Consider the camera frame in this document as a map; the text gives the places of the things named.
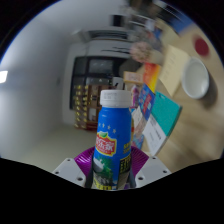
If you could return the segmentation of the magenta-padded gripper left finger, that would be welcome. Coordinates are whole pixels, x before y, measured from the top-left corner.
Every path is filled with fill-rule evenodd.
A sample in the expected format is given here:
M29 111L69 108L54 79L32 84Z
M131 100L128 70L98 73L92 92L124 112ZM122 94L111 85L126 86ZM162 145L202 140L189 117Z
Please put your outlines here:
M57 175L84 188L91 188L93 183L92 157L94 148L81 152L75 158L66 158L54 171Z

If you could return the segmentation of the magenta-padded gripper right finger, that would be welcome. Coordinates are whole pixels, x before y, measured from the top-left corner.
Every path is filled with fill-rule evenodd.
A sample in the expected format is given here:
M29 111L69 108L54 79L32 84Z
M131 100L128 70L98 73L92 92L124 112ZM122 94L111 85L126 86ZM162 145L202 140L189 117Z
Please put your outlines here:
M170 170L156 156L148 156L140 149L131 147L131 169L127 188L140 188L167 175Z

